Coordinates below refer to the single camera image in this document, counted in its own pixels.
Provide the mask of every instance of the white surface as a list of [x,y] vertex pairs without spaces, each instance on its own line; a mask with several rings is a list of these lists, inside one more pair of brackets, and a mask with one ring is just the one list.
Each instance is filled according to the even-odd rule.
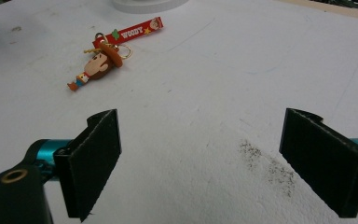
[[[95,33],[155,16],[165,27],[128,43],[122,68],[67,89]],[[76,137],[87,117],[118,109],[123,153],[86,223],[358,223],[282,158],[286,107],[358,137],[358,19],[271,0],[148,15],[110,0],[0,6],[0,172],[33,141]],[[78,223],[59,183],[45,189],[55,223]]]
[[181,6],[188,0],[112,0],[115,9],[134,14],[166,11]]

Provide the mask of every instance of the keychain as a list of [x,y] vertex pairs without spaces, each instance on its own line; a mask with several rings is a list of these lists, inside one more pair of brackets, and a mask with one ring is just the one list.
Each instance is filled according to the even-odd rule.
[[[95,52],[96,55],[84,66],[84,72],[77,75],[73,82],[67,84],[71,91],[76,91],[79,87],[86,85],[89,80],[104,77],[113,67],[121,67],[123,60],[132,55],[132,50],[128,46],[109,44],[106,37],[101,33],[98,33],[95,39],[97,39],[99,35],[102,35],[104,40],[99,43],[98,49],[88,49],[84,51],[85,53]],[[119,55],[119,47],[128,49],[128,55]]]

